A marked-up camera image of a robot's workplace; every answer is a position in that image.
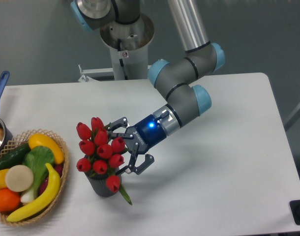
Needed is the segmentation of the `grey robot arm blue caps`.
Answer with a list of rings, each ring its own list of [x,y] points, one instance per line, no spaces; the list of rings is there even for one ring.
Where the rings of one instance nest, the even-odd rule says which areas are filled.
[[[121,118],[108,127],[113,151],[130,153],[128,165],[109,158],[111,176],[140,174],[154,161],[148,150],[211,107],[211,98],[193,82],[225,62],[222,48],[206,35],[194,0],[170,0],[169,9],[186,56],[175,64],[160,59],[148,66],[148,45],[153,39],[151,19],[142,14],[137,0],[75,0],[71,8],[85,30],[100,30],[109,48],[115,80],[149,79],[166,104],[137,124]]]

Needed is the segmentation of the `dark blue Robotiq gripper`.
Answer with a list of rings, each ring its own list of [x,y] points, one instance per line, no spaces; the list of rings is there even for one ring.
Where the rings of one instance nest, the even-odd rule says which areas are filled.
[[[154,157],[146,152],[167,137],[163,127],[155,120],[154,115],[147,116],[134,126],[129,125],[127,117],[119,118],[109,124],[107,134],[110,140],[123,138],[131,152],[128,165],[116,171],[115,175],[117,176],[123,173],[141,174],[154,162]],[[139,166],[135,166],[137,157],[141,154],[145,155],[145,160]]]

